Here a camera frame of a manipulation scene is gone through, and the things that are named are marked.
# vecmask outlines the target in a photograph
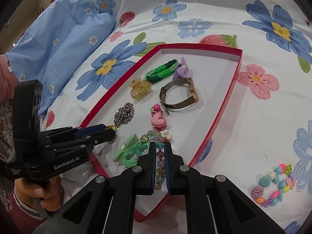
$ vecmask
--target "watch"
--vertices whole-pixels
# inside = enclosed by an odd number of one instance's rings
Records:
[[[191,96],[189,98],[187,98],[186,100],[183,100],[180,103],[177,104],[167,104],[165,102],[166,100],[166,92],[175,85],[179,85],[179,84],[187,84],[188,88],[190,90],[190,94]],[[160,89],[160,94],[159,94],[159,99],[160,99],[160,103],[163,105],[163,107],[165,108],[166,113],[169,115],[168,109],[181,109],[184,107],[187,107],[193,103],[197,103],[199,98],[198,95],[196,93],[196,89],[193,83],[193,80],[191,77],[188,78],[180,78],[180,79],[176,79],[171,81],[170,83],[167,83],[165,86],[161,87]]]

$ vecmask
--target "pink flower print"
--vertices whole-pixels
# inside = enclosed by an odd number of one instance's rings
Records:
[[[118,32],[115,32],[114,34],[112,34],[110,36],[110,42],[114,42],[117,38],[119,38],[120,36],[122,36],[124,33],[120,30]]]
[[[252,94],[258,99],[269,99],[270,91],[277,91],[280,83],[273,75],[266,74],[264,69],[256,64],[246,66],[247,72],[238,74],[238,82],[250,88]]]

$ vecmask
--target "pink sleeve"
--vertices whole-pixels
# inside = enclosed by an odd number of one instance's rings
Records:
[[[13,98],[15,85],[18,83],[13,72],[10,72],[9,61],[5,54],[0,55],[0,103]]]
[[[14,191],[10,195],[10,202],[12,209],[9,211],[9,215],[22,234],[32,234],[43,223],[43,220],[35,219],[20,209],[14,199]]]

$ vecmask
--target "silver screw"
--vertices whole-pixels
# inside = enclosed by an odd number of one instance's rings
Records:
[[[182,172],[187,172],[189,169],[190,169],[190,168],[189,168],[187,165],[181,165],[181,166],[180,166],[180,170],[181,170]]]
[[[224,182],[224,181],[227,180],[227,178],[224,177],[223,175],[218,175],[218,176],[216,177],[216,180],[219,181],[219,182]]]
[[[132,168],[132,170],[135,172],[135,173],[138,173],[138,172],[140,172],[141,170],[142,170],[142,167],[141,166],[134,166],[133,168]]]
[[[105,181],[105,177],[104,176],[97,176],[96,177],[96,182],[97,183],[103,183]]]

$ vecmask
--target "white flower charm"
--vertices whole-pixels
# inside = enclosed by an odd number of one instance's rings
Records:
[[[50,85],[50,93],[53,94],[54,93],[54,86]]]
[[[87,8],[87,9],[85,10],[85,12],[86,12],[86,14],[90,14],[90,13],[92,12],[92,9]]]
[[[169,134],[168,130],[160,131],[161,136],[163,137],[164,142],[170,142],[172,140],[172,136]]]
[[[21,74],[18,79],[20,80],[20,82],[25,81],[25,75]]]
[[[92,36],[91,38],[90,38],[90,44],[92,44],[92,45],[95,45],[96,44],[96,42],[97,42],[97,38],[95,37],[95,36]]]
[[[58,43],[60,42],[60,40],[56,39],[53,41],[54,46],[56,46]]]

